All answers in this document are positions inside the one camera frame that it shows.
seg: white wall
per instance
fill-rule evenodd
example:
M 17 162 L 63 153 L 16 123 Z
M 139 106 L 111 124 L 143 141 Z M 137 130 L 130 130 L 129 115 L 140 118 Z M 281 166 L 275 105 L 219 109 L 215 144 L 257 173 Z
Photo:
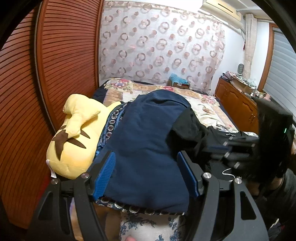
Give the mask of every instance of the white wall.
M 269 42 L 269 23 L 257 22 L 257 42 L 251 66 L 250 78 L 258 86 L 265 65 Z
M 212 84 L 210 94 L 213 95 L 218 84 L 219 77 L 226 71 L 237 72 L 239 64 L 244 63 L 244 40 L 242 36 L 233 31 L 229 27 L 224 27 L 225 32 L 225 52 L 223 60 L 220 63 L 219 68 L 216 70 Z

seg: metal screw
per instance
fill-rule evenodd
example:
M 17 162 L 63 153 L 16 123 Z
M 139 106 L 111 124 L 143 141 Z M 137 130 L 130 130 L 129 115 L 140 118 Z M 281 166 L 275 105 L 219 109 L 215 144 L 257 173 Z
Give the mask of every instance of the metal screw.
M 224 157 L 227 158 L 229 155 L 230 155 L 230 153 L 229 152 L 226 152 L 225 155 L 224 155 Z
M 233 168 L 234 168 L 234 169 L 237 169 L 237 168 L 239 167 L 239 165 L 240 165 L 240 162 L 238 161 L 238 162 L 233 166 Z
M 234 181 L 237 184 L 241 184 L 242 183 L 242 180 L 240 178 L 235 178 Z
M 210 179 L 210 178 L 212 177 L 212 174 L 210 174 L 209 172 L 205 172 L 205 173 L 203 174 L 203 176 L 204 176 L 204 178 L 206 178 L 206 179 Z
M 59 180 L 55 178 L 55 179 L 52 179 L 50 182 L 52 185 L 56 185 L 59 182 Z
M 81 176 L 83 179 L 87 179 L 87 178 L 89 178 L 89 173 L 88 173 L 88 172 L 85 172 L 85 173 L 82 173 L 80 176 Z

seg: yellow plush toy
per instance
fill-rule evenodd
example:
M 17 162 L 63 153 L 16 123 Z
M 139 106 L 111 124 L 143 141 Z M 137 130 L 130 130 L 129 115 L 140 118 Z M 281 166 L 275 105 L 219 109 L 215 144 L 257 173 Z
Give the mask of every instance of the yellow plush toy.
M 106 107 L 84 95 L 69 96 L 63 108 L 67 114 L 65 121 L 46 153 L 50 166 L 57 174 L 75 179 L 89 168 L 106 120 L 118 105 L 120 102 Z

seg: window blind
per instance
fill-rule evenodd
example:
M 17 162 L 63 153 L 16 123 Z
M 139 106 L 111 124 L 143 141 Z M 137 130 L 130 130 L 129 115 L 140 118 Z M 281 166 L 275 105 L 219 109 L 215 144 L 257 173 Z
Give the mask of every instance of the window blind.
M 274 30 L 274 50 L 263 90 L 293 113 L 296 121 L 296 53 L 278 28 Z

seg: cardboard box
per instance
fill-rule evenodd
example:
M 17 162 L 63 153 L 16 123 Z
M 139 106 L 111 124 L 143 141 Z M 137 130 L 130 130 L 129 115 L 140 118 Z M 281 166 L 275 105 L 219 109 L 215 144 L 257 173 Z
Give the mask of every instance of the cardboard box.
M 237 88 L 239 88 L 242 92 L 251 94 L 253 89 L 251 89 L 249 86 L 245 85 L 244 83 L 240 82 L 236 78 L 231 78 L 231 81 L 233 82 L 233 85 Z
M 177 87 L 177 88 L 180 88 L 180 89 L 189 90 L 189 85 L 185 85 L 185 84 L 178 85 L 177 82 L 174 82 L 174 84 L 173 84 L 171 80 L 168 80 L 168 85 L 172 86 L 172 87 Z

